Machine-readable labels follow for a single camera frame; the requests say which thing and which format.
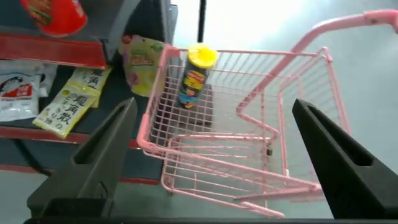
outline gray floor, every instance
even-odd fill
[[[179,6],[174,43],[196,41],[198,1]],[[217,49],[288,50],[311,26],[325,19],[371,9],[398,8],[397,0],[212,0],[208,1],[205,42]],[[388,26],[325,34],[308,49],[328,46],[334,59],[353,136],[396,171],[398,138],[398,36]],[[0,222],[29,217],[26,198],[44,180],[37,174],[0,172]],[[186,196],[166,196],[160,186],[120,184],[115,215],[132,217],[258,217]],[[275,203],[289,218],[327,218],[326,202]]]

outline red shelf edge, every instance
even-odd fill
[[[58,136],[54,135],[49,131],[44,131],[40,129],[29,129],[29,128],[13,128],[0,126],[0,138],[8,139],[26,139],[26,140],[38,140],[38,141],[52,141],[61,142],[69,144],[82,144],[88,138],[88,134],[80,133],[70,133],[65,139],[60,139]],[[130,140],[129,148],[133,150],[139,149],[139,145],[136,139]],[[16,165],[0,165],[0,170],[23,172],[28,174],[37,173],[30,167],[26,166],[16,166]],[[133,178],[133,177],[121,177],[121,182],[127,182],[131,184],[147,184],[147,185],[157,185],[159,183],[156,179],[145,179],[145,178]]]
[[[106,59],[100,41],[82,41],[0,33],[0,58],[105,69]]]
[[[0,138],[8,138],[8,139],[25,139],[25,140],[38,140],[38,141],[52,141],[52,142],[69,143],[69,144],[82,144],[87,140],[88,136],[89,136],[88,134],[70,133],[65,139],[61,139],[58,136],[56,136],[54,133],[40,129],[13,128],[13,127],[0,126]],[[130,140],[129,148],[135,150],[140,148],[136,139]]]

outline yellow can lid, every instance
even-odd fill
[[[217,51],[203,43],[197,43],[188,48],[188,59],[199,68],[211,68],[217,61]]]

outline store shelf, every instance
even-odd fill
[[[74,71],[74,67],[59,66],[55,83],[49,97],[41,98],[39,101],[40,110],[43,110],[55,97],[55,95],[66,84]],[[33,119],[23,119],[11,122],[0,123],[0,169],[27,171],[26,162],[19,155],[18,150],[8,139],[26,139],[27,148],[34,154],[35,158],[44,167],[56,169],[63,162],[69,160],[72,152],[78,145],[83,143],[100,123],[112,112],[112,110],[123,100],[134,97],[137,102],[137,118],[134,125],[134,132],[131,136],[129,147],[132,148],[126,153],[122,177],[128,182],[148,183],[148,180],[157,182],[160,178],[163,162],[152,157],[145,156],[135,141],[140,125],[140,120],[145,112],[148,98],[135,95],[131,92],[122,66],[116,67],[103,88],[99,108],[90,108],[82,119],[72,129],[72,133],[66,139],[60,139],[56,135],[44,131],[32,124]]]
[[[0,7],[0,58],[104,68],[112,60],[139,3],[140,0],[82,0],[88,16],[86,26],[58,39],[41,34],[20,1],[5,0]]]
[[[19,154],[11,139],[23,139],[28,150],[42,166],[51,170],[59,168],[64,162],[68,162],[72,152],[85,141],[119,102],[134,97],[138,108],[136,118],[138,122],[135,122],[129,143],[131,150],[126,153],[121,181],[157,184],[163,161],[145,156],[141,150],[134,149],[139,147],[135,138],[148,98],[131,92],[121,66],[121,57],[117,53],[114,54],[114,51],[123,33],[138,34],[171,43],[172,36],[171,39],[166,38],[165,30],[169,29],[172,34],[174,33],[177,7],[175,6],[171,11],[174,13],[171,24],[164,27],[162,22],[164,15],[160,8],[164,2],[161,0],[80,1],[88,15],[88,23],[75,35],[62,39],[42,35],[29,15],[18,5],[19,1],[6,0],[0,8],[0,48],[2,48],[0,58],[45,60],[62,65],[95,68],[104,67],[104,62],[111,62],[114,65],[103,88],[99,108],[89,109],[67,138],[60,139],[34,126],[33,119],[0,123],[0,145],[2,146],[0,170],[35,172]],[[13,13],[10,13],[10,7],[14,7]],[[74,69],[71,66],[59,66],[49,97],[41,98],[39,101],[40,110],[53,100]]]

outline toy shopping cart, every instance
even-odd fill
[[[390,24],[398,32],[398,11],[322,22],[290,52],[219,50],[207,79],[212,91],[202,93],[201,108],[188,111],[175,103],[187,51],[165,46],[137,138],[145,154],[164,160],[162,185],[169,192],[278,218],[284,214],[268,207],[271,200],[322,199],[291,113],[293,103],[309,101],[347,133],[350,129],[328,49],[302,50],[324,32],[376,24]]]

